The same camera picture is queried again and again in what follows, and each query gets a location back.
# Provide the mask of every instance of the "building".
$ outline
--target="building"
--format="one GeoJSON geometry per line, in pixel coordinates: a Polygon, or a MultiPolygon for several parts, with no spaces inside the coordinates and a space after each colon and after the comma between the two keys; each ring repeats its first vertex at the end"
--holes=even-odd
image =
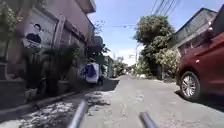
{"type": "Polygon", "coordinates": [[[114,75],[114,60],[110,56],[105,56],[105,73],[104,76],[111,78],[114,75]]]}
{"type": "Polygon", "coordinates": [[[201,8],[172,35],[168,47],[178,50],[181,56],[185,55],[191,48],[197,47],[209,27],[209,22],[213,21],[216,14],[215,11],[201,8]]]}
{"type": "Polygon", "coordinates": [[[7,4],[23,21],[17,26],[19,36],[9,40],[8,46],[1,45],[0,56],[6,62],[1,64],[0,72],[4,75],[0,79],[8,79],[16,68],[23,66],[19,62],[22,41],[35,27],[40,30],[43,49],[76,43],[85,54],[85,47],[92,43],[94,26],[87,15],[96,11],[93,0],[7,0],[7,4]]]}

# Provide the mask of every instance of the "curb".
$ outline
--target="curb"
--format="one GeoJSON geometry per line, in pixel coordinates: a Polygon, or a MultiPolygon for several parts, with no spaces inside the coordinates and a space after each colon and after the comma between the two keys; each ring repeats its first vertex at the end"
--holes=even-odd
{"type": "Polygon", "coordinates": [[[22,106],[18,106],[16,108],[0,110],[0,123],[9,121],[9,120],[18,119],[21,117],[21,115],[25,115],[25,114],[37,111],[40,108],[43,108],[51,103],[63,100],[64,98],[68,98],[69,96],[74,96],[73,98],[78,98],[78,97],[82,96],[83,94],[87,94],[92,91],[98,91],[98,90],[100,90],[100,87],[94,87],[94,88],[88,89],[88,90],[80,92],[80,93],[71,92],[71,93],[61,95],[61,96],[52,97],[52,98],[36,101],[33,103],[25,104],[22,106]]]}
{"type": "Polygon", "coordinates": [[[36,111],[44,106],[47,106],[53,102],[62,100],[63,98],[69,97],[71,95],[75,95],[77,93],[72,92],[68,94],[64,94],[57,97],[52,97],[48,99],[44,99],[41,101],[37,101],[34,103],[29,103],[26,105],[22,105],[16,108],[6,109],[6,110],[0,110],[0,122],[4,122],[7,120],[15,119],[16,117],[19,117],[20,115],[27,114],[29,112],[36,111]]]}

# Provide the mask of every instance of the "tire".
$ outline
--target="tire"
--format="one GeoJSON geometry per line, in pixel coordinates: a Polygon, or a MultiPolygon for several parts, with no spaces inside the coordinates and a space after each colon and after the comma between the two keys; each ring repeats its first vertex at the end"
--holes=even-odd
{"type": "Polygon", "coordinates": [[[180,92],[184,99],[191,102],[198,101],[201,96],[201,84],[197,75],[191,71],[185,72],[181,76],[180,92]]]}

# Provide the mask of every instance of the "red car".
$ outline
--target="red car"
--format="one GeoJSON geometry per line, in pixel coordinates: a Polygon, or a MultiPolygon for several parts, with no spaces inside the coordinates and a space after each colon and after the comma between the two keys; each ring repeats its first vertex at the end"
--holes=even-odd
{"type": "Polygon", "coordinates": [[[182,57],[177,85],[183,97],[196,101],[202,93],[224,94],[224,8],[205,32],[200,45],[182,57]]]}

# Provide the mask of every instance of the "street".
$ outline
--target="street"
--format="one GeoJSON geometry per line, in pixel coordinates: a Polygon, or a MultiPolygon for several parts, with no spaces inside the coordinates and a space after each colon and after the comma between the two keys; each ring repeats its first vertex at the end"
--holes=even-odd
{"type": "MultiPolygon", "coordinates": [[[[83,128],[141,128],[140,112],[148,112],[161,128],[222,128],[224,111],[212,99],[191,103],[178,95],[174,83],[121,76],[101,91],[85,94],[89,111],[83,128]]],[[[1,128],[64,128],[77,108],[79,97],[70,97],[38,112],[0,124],[1,128]]]]}

